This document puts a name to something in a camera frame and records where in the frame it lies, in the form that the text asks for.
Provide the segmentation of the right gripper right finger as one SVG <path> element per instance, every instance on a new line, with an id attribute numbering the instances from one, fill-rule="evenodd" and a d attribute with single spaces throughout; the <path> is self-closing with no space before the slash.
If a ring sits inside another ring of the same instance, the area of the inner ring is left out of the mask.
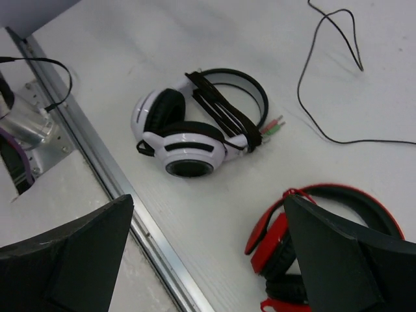
<path id="1" fill-rule="evenodd" d="M 284 208 L 312 311 L 415 310 L 415 243 L 299 196 Z"/>

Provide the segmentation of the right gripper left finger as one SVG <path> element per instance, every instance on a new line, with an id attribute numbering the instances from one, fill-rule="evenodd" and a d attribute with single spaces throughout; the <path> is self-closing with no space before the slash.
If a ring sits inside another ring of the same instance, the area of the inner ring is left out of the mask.
<path id="1" fill-rule="evenodd" d="M 108 311 L 134 204 L 95 211 L 1 248 L 2 311 Z"/>

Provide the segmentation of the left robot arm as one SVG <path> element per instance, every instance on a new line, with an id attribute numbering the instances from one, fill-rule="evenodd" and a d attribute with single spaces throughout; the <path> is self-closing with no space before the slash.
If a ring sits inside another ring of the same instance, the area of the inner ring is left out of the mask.
<path id="1" fill-rule="evenodd" d="M 17 95 L 5 78 L 1 78 L 1 129 L 21 142 L 25 150 L 37 148 L 51 138 L 55 123 L 50 113 L 65 103 L 72 91 L 72 75 L 68 76 L 64 98 L 42 108 Z"/>

